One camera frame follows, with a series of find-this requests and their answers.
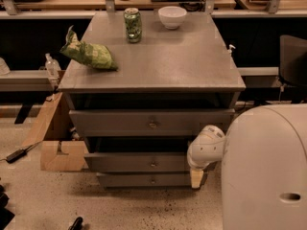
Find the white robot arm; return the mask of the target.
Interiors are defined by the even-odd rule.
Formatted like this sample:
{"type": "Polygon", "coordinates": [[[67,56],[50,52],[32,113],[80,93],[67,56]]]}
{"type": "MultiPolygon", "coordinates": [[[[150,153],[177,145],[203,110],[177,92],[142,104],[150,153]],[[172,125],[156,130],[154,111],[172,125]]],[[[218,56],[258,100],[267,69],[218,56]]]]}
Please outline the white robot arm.
{"type": "Polygon", "coordinates": [[[239,115],[227,132],[206,126],[189,145],[194,189],[222,163],[224,230],[307,230],[307,104],[239,115]]]}

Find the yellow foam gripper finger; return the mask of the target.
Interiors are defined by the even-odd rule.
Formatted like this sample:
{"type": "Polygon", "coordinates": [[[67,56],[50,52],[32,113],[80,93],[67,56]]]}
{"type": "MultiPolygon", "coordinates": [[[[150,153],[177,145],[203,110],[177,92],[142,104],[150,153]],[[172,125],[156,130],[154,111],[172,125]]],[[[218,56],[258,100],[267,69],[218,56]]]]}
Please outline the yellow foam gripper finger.
{"type": "Polygon", "coordinates": [[[201,181],[203,178],[203,170],[190,170],[191,186],[193,189],[198,189],[201,186],[201,181]]]}

